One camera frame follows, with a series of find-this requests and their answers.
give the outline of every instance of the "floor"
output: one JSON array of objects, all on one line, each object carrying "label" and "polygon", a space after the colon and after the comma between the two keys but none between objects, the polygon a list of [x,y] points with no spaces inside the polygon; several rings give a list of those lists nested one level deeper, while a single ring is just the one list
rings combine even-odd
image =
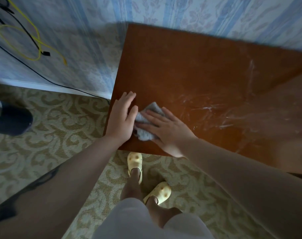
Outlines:
[{"label": "floor", "polygon": [[[34,116],[25,134],[0,134],[0,203],[101,137],[108,111],[103,99],[5,85],[0,99]],[[127,154],[115,152],[63,238],[90,238],[118,203]],[[216,238],[273,238],[188,160],[143,154],[143,170],[145,194],[166,180],[172,195],[163,206],[197,214]]]}]

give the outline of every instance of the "hand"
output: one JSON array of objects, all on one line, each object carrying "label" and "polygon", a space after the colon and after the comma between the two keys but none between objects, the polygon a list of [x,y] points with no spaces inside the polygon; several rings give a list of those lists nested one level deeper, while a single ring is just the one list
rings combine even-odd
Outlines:
[{"label": "hand", "polygon": [[138,128],[142,128],[156,135],[158,139],[153,140],[164,152],[169,153],[174,157],[183,157],[181,145],[193,138],[197,138],[193,132],[172,114],[165,107],[162,108],[164,114],[168,117],[163,117],[155,112],[147,111],[141,114],[148,119],[151,124],[135,124]]},{"label": "hand", "polygon": [[114,102],[109,116],[106,136],[115,139],[120,145],[129,140],[132,135],[138,107],[132,107],[129,114],[128,109],[135,96],[136,93],[132,91],[128,94],[124,92],[121,98]]}]

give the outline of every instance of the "shorts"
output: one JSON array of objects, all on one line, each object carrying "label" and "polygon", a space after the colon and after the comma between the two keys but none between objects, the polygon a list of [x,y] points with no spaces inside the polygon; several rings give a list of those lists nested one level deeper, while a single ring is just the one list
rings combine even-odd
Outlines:
[{"label": "shorts", "polygon": [[155,225],[145,204],[136,198],[119,202],[92,239],[214,239],[202,220],[191,213],[172,217],[163,229]]}]

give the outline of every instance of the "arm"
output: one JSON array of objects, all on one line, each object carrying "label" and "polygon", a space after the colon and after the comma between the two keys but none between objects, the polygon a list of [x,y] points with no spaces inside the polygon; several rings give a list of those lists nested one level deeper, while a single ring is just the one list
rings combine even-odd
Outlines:
[{"label": "arm", "polygon": [[60,239],[89,196],[111,154],[127,141],[138,108],[135,93],[116,101],[106,135],[0,205],[0,238]]},{"label": "arm", "polygon": [[168,109],[169,118],[147,111],[153,124],[136,124],[159,137],[154,142],[186,157],[216,181],[277,238],[302,238],[302,180],[197,138]]}]

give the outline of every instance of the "patterned carpet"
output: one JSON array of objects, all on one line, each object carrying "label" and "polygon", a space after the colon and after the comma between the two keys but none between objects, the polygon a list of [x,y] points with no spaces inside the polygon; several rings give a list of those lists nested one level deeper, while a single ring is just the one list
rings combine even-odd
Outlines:
[{"label": "patterned carpet", "polygon": [[[27,107],[32,128],[10,137],[0,134],[0,203],[102,136],[108,103],[87,96],[0,85],[0,99]],[[90,238],[118,203],[128,178],[126,156],[110,159],[65,239]],[[172,195],[163,206],[176,206],[201,217],[218,238],[273,238],[215,182],[186,159],[143,155],[142,190],[168,181]]]}]

